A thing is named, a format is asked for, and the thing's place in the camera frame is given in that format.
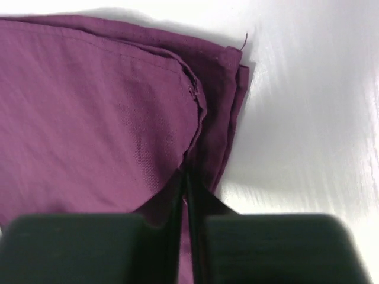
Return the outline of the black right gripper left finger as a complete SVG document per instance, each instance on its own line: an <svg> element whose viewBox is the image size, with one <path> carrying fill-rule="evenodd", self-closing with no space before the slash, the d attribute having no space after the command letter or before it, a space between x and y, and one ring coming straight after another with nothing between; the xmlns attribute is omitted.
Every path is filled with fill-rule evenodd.
<svg viewBox="0 0 379 284"><path fill-rule="evenodd" d="M176 283L185 178L129 214L25 215L1 237L2 283Z"/></svg>

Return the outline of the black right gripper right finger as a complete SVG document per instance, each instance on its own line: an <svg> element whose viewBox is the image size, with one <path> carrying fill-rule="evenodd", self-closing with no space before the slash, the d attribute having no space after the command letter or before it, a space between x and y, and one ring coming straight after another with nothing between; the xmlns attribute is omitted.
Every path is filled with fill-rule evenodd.
<svg viewBox="0 0 379 284"><path fill-rule="evenodd" d="M326 214L241 215L186 175L195 283L368 283L343 224Z"/></svg>

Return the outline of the purple cloth mat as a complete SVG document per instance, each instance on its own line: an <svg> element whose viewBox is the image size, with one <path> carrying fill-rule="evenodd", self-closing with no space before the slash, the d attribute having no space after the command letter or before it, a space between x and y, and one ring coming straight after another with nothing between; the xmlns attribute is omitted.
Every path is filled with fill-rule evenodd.
<svg viewBox="0 0 379 284"><path fill-rule="evenodd" d="M241 59L126 22L2 18L2 235L25 215L132 213L176 171L213 194L248 90ZM186 184L176 283L195 283Z"/></svg>

